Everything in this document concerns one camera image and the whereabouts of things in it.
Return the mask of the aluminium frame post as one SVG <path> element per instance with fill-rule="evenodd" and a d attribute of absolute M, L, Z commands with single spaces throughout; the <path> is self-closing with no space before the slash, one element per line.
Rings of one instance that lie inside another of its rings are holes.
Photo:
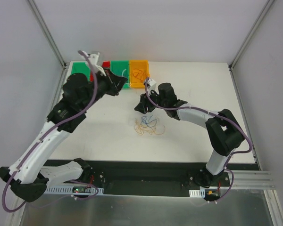
<path fill-rule="evenodd" d="M 263 23 L 264 19 L 266 18 L 267 14 L 276 3 L 276 0 L 267 0 L 261 9 L 259 15 L 257 16 L 256 20 L 254 21 L 252 27 L 250 28 L 249 32 L 247 33 L 245 39 L 243 40 L 240 48 L 238 49 L 237 53 L 235 54 L 233 60 L 230 62 L 229 70 L 232 71 L 234 67 L 237 65 L 238 61 L 240 60 L 241 56 L 247 49 L 248 45 L 250 44 L 252 38 L 254 37 L 255 33 Z"/>
<path fill-rule="evenodd" d="M 47 40 L 51 50 L 53 51 L 56 59 L 59 61 L 59 64 L 62 66 L 63 69 L 66 68 L 67 62 L 63 58 L 42 14 L 41 11 L 39 10 L 36 2 L 34 0 L 26 0 L 27 5 L 29 6 L 31 12 L 33 13 L 45 39 Z"/>

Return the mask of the green bin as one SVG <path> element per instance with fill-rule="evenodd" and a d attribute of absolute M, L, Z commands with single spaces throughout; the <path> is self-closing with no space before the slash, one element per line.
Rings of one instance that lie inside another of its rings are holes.
<path fill-rule="evenodd" d="M 111 71 L 117 76 L 126 77 L 128 82 L 123 86 L 124 89 L 130 88 L 130 68 L 129 61 L 111 61 Z"/>
<path fill-rule="evenodd" d="M 91 71 L 90 71 L 89 67 L 86 65 L 85 62 L 74 62 L 72 64 L 72 68 L 71 68 L 71 73 L 70 74 L 82 73 L 82 74 L 85 75 L 87 80 L 89 80 L 90 72 Z"/>

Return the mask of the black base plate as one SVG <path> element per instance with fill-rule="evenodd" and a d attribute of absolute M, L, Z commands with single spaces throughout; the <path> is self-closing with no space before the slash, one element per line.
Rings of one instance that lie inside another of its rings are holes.
<path fill-rule="evenodd" d="M 104 194 L 188 197 L 198 190 L 204 163 L 88 161 L 90 173 L 82 179 Z"/>

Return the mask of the orange bin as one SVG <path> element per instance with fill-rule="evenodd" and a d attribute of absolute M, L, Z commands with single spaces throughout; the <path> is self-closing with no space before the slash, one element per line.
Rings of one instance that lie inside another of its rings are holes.
<path fill-rule="evenodd" d="M 150 77 L 148 60 L 130 60 L 130 87 L 133 89 L 144 89 L 145 80 Z"/>

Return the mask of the right aluminium frame post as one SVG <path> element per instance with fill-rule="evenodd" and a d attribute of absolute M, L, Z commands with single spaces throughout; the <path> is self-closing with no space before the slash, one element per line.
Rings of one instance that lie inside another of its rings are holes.
<path fill-rule="evenodd" d="M 234 67 L 237 65 L 238 61 L 240 60 L 241 56 L 247 49 L 248 45 L 250 44 L 252 38 L 254 37 L 255 33 L 263 23 L 264 19 L 266 18 L 267 14 L 276 3 L 276 0 L 267 0 L 261 9 L 259 15 L 257 16 L 256 20 L 254 21 L 252 27 L 250 28 L 249 32 L 247 33 L 245 39 L 243 40 L 240 48 L 238 49 L 237 53 L 235 54 L 233 60 L 230 62 L 229 70 L 232 71 Z"/>

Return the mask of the left aluminium frame post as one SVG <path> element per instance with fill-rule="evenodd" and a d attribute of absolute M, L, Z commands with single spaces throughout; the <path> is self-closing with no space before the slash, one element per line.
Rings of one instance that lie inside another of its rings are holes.
<path fill-rule="evenodd" d="M 51 50 L 53 51 L 56 59 L 59 61 L 59 64 L 62 66 L 63 69 L 66 68 L 67 62 L 63 58 L 42 14 L 41 11 L 39 10 L 36 2 L 34 0 L 26 0 L 27 5 L 29 6 L 31 12 L 33 13 L 45 39 L 47 40 Z"/>

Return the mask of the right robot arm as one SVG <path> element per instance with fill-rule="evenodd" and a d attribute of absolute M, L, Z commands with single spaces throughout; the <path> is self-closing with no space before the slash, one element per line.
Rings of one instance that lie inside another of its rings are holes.
<path fill-rule="evenodd" d="M 228 109 L 210 112 L 180 100 L 170 83 L 156 85 L 153 79 L 147 79 L 144 85 L 145 93 L 140 96 L 136 111 L 146 114 L 160 108 L 170 118 L 187 121 L 207 130 L 213 152 L 204 169 L 194 177 L 194 183 L 205 188 L 215 185 L 233 151 L 246 139 L 232 112 Z"/>

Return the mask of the red bin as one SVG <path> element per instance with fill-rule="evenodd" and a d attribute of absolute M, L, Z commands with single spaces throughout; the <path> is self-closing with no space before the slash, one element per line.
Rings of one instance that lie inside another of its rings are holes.
<path fill-rule="evenodd" d="M 110 67 L 111 67 L 111 62 L 110 62 L 110 61 L 104 61 L 104 62 L 102 63 L 102 67 L 103 67 L 103 68 L 110 68 Z M 93 80 L 94 80 L 94 79 L 93 79 L 93 73 L 90 72 L 89 81 L 93 81 Z"/>

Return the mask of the far left green bin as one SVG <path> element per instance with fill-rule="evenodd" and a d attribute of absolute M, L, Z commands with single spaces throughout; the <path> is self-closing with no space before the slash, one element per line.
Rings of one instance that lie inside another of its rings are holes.
<path fill-rule="evenodd" d="M 91 71 L 90 71 L 89 67 L 86 65 L 85 62 L 74 62 L 72 64 L 72 68 L 71 68 L 71 73 L 70 74 L 82 73 L 82 74 L 85 75 L 87 80 L 89 80 L 90 72 Z"/>

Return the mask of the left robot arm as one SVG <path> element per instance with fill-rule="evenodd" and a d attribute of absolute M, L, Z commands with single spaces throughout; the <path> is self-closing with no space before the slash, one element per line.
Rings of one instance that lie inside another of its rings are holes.
<path fill-rule="evenodd" d="M 104 95 L 117 96 L 127 83 L 126 77 L 114 75 L 109 68 L 98 71 L 89 81 L 83 73 L 71 74 L 63 85 L 62 99 L 47 116 L 34 143 L 10 167 L 0 167 L 0 178 L 25 202 L 34 202 L 49 187 L 66 181 L 86 183 L 92 176 L 90 165 L 82 158 L 45 168 L 56 148 L 86 118 L 86 111 Z"/>

